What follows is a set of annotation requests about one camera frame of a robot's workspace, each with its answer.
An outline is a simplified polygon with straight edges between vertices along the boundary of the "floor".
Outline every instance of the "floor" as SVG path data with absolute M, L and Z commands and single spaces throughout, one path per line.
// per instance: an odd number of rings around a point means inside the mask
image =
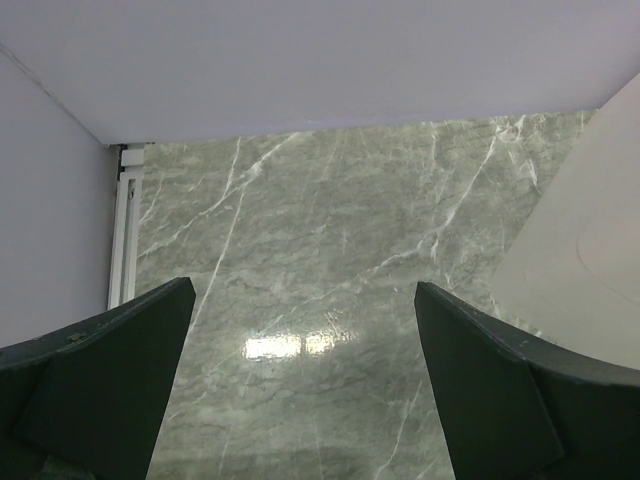
M 138 293 L 198 300 L 148 478 L 453 479 L 416 282 L 518 324 L 491 274 L 590 115 L 149 147 Z

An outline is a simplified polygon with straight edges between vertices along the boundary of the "glossy floor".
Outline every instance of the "glossy floor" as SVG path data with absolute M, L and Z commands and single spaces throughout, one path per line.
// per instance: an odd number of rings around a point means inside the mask
M 490 276 L 588 118 L 149 147 L 138 293 L 198 293 L 149 478 L 452 479 L 416 282 L 503 313 Z

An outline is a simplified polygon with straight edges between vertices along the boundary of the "white panel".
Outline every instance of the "white panel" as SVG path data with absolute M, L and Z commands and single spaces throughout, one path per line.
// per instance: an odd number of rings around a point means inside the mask
M 116 158 L 0 54 L 0 347 L 107 306 Z
M 495 273 L 560 344 L 640 368 L 640 76 L 591 120 Z
M 3 0 L 0 40 L 105 143 L 578 110 L 638 0 Z

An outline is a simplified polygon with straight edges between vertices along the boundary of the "black object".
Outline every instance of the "black object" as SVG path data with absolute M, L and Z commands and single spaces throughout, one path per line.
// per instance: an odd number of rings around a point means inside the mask
M 415 307 L 458 480 L 640 479 L 640 371 L 553 345 L 433 284 L 418 284 Z
M 106 480 L 144 479 L 195 292 L 175 279 L 118 308 L 0 350 L 0 479 L 48 454 Z

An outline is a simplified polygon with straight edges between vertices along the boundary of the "marble floor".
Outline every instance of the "marble floor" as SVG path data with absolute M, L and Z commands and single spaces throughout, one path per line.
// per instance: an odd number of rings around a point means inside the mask
M 416 282 L 518 323 L 490 276 L 589 118 L 148 147 L 138 293 L 198 294 L 148 478 L 453 479 Z

